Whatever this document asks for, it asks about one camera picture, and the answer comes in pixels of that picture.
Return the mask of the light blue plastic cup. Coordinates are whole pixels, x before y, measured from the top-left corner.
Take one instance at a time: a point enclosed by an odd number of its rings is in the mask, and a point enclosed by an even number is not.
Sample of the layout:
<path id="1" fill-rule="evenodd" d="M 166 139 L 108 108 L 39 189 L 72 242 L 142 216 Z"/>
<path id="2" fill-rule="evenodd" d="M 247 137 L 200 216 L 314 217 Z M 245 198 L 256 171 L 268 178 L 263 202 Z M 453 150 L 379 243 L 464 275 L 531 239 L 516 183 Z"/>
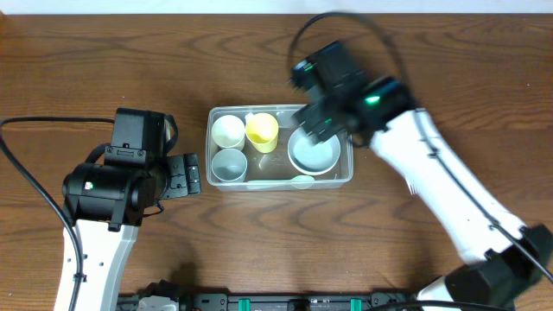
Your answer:
<path id="1" fill-rule="evenodd" d="M 244 181 L 247 169 L 247 158 L 237 149 L 222 149 L 212 159 L 211 170 L 222 182 Z"/>

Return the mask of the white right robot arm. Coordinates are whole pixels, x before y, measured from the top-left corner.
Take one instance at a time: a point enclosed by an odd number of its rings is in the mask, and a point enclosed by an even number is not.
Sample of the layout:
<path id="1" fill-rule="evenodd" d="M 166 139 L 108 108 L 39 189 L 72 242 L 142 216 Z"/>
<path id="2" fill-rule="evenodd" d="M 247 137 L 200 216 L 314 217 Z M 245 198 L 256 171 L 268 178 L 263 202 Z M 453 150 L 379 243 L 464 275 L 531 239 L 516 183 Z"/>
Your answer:
<path id="1" fill-rule="evenodd" d="M 296 122 L 318 142 L 345 130 L 394 168 L 435 215 L 463 265 L 420 289 L 397 308 L 507 310 L 542 277 L 551 279 L 552 233 L 527 226 L 482 185 L 448 146 L 406 85 L 294 78 L 311 102 Z"/>

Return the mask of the cream white plastic cup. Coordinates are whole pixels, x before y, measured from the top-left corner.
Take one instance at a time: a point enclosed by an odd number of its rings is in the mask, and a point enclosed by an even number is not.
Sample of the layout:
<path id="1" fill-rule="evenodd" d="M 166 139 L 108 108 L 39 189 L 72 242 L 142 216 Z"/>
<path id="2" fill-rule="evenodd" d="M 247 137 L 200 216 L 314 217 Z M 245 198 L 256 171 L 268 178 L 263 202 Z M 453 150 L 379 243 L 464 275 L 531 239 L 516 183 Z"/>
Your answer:
<path id="1" fill-rule="evenodd" d="M 224 115 L 213 123 L 211 136 L 222 149 L 242 150 L 245 146 L 245 124 L 239 117 Z"/>

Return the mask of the pink plastic fork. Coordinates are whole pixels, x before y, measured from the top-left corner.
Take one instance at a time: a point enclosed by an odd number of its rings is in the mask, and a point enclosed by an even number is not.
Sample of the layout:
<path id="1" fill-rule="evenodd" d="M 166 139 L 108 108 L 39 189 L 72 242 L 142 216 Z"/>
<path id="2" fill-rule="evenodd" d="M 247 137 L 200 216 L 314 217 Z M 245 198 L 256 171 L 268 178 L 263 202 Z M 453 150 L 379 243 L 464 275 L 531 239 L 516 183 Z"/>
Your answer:
<path id="1" fill-rule="evenodd" d="M 414 184 L 412 184 L 412 183 L 410 183 L 410 182 L 407 182 L 407 186 L 408 186 L 408 189 L 409 189 L 411 195 L 416 195 L 416 194 L 418 194 L 418 191 L 417 191 L 417 189 L 416 189 L 416 187 L 415 187 Z"/>

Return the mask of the yellow plastic cup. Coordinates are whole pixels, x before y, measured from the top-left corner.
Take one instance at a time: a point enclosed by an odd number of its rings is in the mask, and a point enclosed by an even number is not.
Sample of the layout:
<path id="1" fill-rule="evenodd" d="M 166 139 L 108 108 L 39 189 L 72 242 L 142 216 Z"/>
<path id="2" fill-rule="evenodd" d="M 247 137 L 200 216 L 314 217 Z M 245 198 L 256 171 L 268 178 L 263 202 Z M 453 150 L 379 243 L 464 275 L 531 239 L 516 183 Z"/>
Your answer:
<path id="1" fill-rule="evenodd" d="M 245 134 L 253 147 L 264 154 L 277 147 L 279 124 L 269 113 L 248 114 L 245 116 Z"/>

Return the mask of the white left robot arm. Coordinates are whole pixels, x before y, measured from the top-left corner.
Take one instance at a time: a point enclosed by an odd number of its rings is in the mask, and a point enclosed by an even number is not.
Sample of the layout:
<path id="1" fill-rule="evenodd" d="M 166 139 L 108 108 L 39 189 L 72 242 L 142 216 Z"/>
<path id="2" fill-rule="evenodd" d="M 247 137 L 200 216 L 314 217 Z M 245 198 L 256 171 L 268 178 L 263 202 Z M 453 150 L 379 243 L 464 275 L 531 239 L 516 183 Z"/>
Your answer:
<path id="1" fill-rule="evenodd" d="M 146 208 L 200 191 L 195 153 L 109 147 L 104 163 L 80 164 L 62 185 L 70 226 L 55 309 L 113 310 Z"/>

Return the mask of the light blue plastic bowl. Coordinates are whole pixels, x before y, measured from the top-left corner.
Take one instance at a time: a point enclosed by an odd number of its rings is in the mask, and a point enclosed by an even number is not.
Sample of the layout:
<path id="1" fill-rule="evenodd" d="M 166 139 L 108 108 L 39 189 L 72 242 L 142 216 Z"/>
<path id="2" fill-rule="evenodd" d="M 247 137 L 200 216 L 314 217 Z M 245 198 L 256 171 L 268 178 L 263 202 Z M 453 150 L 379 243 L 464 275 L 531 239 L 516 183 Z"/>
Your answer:
<path id="1" fill-rule="evenodd" d="M 292 165 L 304 175 L 323 175 L 340 159 L 341 144 L 334 135 L 324 143 L 314 143 L 301 128 L 296 129 L 288 141 L 288 156 Z"/>

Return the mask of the mint green plastic spoon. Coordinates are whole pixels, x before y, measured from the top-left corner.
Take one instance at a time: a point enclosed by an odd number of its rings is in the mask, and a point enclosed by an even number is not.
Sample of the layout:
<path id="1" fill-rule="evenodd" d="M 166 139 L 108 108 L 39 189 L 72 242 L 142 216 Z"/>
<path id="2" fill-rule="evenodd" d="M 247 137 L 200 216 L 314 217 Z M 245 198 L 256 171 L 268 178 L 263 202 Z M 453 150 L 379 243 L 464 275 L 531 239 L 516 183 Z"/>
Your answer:
<path id="1" fill-rule="evenodd" d="M 312 187 L 314 183 L 313 176 L 297 175 L 284 180 L 251 180 L 247 182 L 247 188 L 249 190 L 265 190 L 280 186 L 292 186 L 295 189 L 303 190 Z"/>

